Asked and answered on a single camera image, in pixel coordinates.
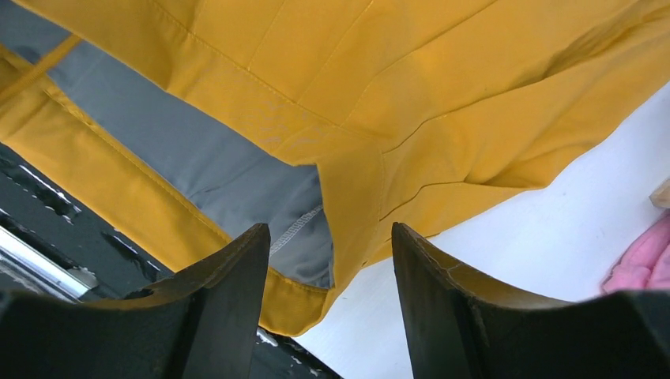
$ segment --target gray inner panel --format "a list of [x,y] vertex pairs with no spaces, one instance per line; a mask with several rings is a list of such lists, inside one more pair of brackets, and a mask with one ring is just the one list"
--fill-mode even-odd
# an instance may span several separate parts
[[[68,34],[0,0],[0,43],[30,62]],[[322,204],[316,167],[282,163],[89,43],[78,45],[49,76],[232,237],[267,223],[276,242]],[[271,256],[270,265],[301,283],[327,288],[332,259],[332,239],[320,211]]]

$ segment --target pink fabric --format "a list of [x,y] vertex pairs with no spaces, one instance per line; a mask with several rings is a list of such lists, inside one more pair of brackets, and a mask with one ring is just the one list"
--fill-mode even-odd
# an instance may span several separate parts
[[643,288],[670,288],[670,213],[630,245],[603,283],[606,294]]

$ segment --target yellow jacket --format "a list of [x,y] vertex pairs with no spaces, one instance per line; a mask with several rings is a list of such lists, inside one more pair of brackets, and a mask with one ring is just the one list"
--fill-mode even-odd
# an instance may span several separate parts
[[[435,235],[546,186],[670,80],[670,0],[15,2],[318,166],[334,287],[271,269],[261,325],[285,335],[390,255],[392,222]],[[228,242],[48,78],[17,82],[31,65],[0,58],[0,141],[172,270]]]

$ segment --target yellow drawstring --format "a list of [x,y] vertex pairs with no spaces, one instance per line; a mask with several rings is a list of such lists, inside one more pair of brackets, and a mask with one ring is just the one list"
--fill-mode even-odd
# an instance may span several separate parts
[[40,59],[37,64],[21,74],[21,76],[7,87],[0,88],[0,103],[7,101],[7,99],[16,95],[18,92],[28,87],[33,81],[40,78],[52,67],[65,58],[72,49],[77,46],[81,38],[71,34],[63,42],[61,42],[54,50],[50,51]]

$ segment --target white table surface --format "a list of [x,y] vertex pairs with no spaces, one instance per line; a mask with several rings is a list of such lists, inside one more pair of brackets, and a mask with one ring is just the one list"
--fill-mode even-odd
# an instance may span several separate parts
[[[598,295],[623,251],[661,214],[670,176],[670,84],[546,189],[522,193],[434,237],[514,286],[565,300]],[[393,262],[365,268],[322,323],[297,338],[346,379],[410,378]]]

